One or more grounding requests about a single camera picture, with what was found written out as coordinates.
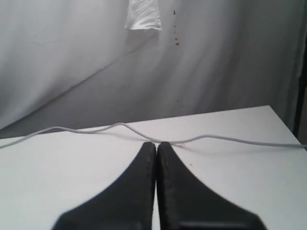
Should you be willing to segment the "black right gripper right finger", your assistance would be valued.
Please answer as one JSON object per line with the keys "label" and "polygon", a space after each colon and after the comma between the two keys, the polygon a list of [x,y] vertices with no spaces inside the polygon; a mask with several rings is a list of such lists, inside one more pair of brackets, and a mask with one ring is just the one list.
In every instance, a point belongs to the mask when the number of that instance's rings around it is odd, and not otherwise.
{"label": "black right gripper right finger", "polygon": [[264,230],[258,215],[203,184],[171,144],[157,149],[157,199],[162,230]]}

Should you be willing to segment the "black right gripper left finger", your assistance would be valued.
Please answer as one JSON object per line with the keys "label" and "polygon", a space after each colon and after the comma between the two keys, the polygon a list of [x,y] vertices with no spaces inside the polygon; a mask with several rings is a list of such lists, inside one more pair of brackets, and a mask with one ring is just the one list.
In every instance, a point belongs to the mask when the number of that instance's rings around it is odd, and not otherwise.
{"label": "black right gripper left finger", "polygon": [[63,213],[55,230],[150,230],[155,193],[156,147],[143,143],[122,175],[104,191]]}

